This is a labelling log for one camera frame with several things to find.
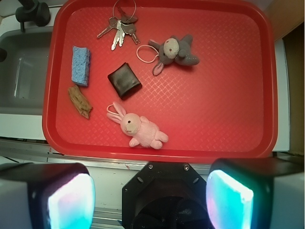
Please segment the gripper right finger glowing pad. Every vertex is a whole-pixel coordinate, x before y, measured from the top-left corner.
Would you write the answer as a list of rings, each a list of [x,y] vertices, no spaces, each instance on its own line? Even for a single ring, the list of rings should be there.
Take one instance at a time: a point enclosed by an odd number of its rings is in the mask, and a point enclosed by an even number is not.
[[[305,166],[295,158],[220,158],[206,204],[216,229],[303,229]]]

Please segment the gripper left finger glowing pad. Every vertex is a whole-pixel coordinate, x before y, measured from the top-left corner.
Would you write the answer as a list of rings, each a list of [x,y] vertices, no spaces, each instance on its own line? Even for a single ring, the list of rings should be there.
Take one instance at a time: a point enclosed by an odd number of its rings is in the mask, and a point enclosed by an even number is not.
[[[94,207],[94,181],[83,164],[0,166],[2,229],[89,229]]]

